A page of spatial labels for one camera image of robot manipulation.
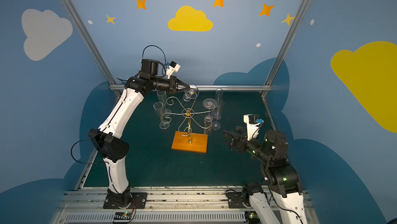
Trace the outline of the clear flute glass front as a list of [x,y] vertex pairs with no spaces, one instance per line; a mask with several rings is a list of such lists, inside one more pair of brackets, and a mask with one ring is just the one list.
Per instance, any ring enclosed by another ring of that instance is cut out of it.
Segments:
[[222,100],[222,98],[223,98],[223,89],[217,89],[215,100],[217,101],[218,105],[215,108],[214,112],[212,113],[213,118],[216,120],[220,120],[222,117],[222,110],[224,106],[224,101]]

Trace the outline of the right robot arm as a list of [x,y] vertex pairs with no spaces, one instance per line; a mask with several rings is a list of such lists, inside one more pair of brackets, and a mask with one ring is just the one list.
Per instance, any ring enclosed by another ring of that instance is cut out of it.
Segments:
[[266,194],[258,183],[246,184],[243,200],[253,208],[263,224],[306,224],[303,187],[297,171],[287,157],[286,136],[273,129],[265,133],[261,143],[254,135],[249,136],[244,128],[237,127],[238,133],[224,131],[223,135],[231,150],[248,152],[261,162],[261,172],[271,197],[280,210],[281,220],[266,202]]

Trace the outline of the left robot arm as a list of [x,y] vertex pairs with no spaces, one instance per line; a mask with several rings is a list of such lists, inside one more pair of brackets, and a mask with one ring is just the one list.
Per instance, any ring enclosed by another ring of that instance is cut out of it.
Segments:
[[160,62],[142,58],[140,71],[126,81],[122,95],[109,116],[97,129],[89,131],[88,139],[102,157],[108,174],[109,186],[103,208],[136,207],[125,163],[130,145],[122,140],[123,132],[136,108],[151,91],[175,94],[190,88],[174,75],[180,67],[174,61]]

